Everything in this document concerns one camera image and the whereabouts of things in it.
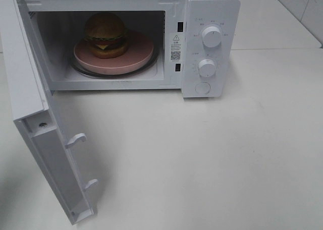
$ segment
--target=white countertop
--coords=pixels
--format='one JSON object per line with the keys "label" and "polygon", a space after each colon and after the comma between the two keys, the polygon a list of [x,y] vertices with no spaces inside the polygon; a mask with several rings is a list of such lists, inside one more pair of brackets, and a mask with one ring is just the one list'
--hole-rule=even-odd
{"label": "white countertop", "polygon": [[1,56],[2,229],[320,229],[322,64],[322,49],[232,51],[218,99],[56,92],[100,179],[98,214],[70,226],[11,121]]}

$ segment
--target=warning label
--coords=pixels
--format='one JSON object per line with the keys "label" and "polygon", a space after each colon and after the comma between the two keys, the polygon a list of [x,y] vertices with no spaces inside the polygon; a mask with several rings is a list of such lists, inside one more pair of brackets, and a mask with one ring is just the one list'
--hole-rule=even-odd
{"label": "warning label", "polygon": [[184,46],[183,33],[171,33],[170,34],[170,61],[181,62],[182,61],[182,48]]}

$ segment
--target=hamburger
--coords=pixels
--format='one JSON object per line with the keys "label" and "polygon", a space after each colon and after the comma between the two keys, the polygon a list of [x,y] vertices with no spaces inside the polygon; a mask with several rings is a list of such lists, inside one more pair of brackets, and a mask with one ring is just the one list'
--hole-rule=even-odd
{"label": "hamburger", "polygon": [[127,29],[115,14],[100,12],[85,23],[85,38],[90,52],[109,59],[123,55],[128,49]]}

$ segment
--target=control panel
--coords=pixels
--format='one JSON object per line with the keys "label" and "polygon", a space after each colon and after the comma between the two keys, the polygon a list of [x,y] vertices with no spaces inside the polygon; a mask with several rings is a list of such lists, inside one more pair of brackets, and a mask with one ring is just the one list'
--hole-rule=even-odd
{"label": "control panel", "polygon": [[226,78],[240,2],[190,3],[182,93],[184,97],[217,97]]}

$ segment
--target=timer knob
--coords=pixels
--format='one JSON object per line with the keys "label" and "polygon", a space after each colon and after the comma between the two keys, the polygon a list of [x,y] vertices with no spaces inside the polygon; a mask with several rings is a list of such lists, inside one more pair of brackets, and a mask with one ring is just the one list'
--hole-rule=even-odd
{"label": "timer knob", "polygon": [[207,27],[202,31],[203,43],[207,47],[216,47],[221,43],[221,30],[217,26]]}
{"label": "timer knob", "polygon": [[211,77],[216,73],[217,66],[213,60],[204,59],[198,63],[198,72],[202,77]]}

